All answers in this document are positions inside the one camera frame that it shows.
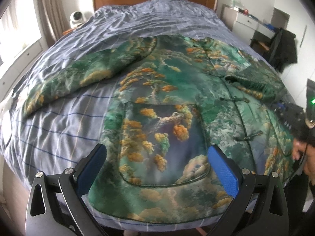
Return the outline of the right hand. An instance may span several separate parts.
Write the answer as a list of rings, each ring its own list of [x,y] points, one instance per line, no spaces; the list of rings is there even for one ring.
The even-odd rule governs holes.
[[[306,142],[294,139],[293,141],[293,159],[299,160],[301,153],[304,155],[304,166],[303,171],[309,177],[312,185],[315,184],[315,150],[314,147]]]

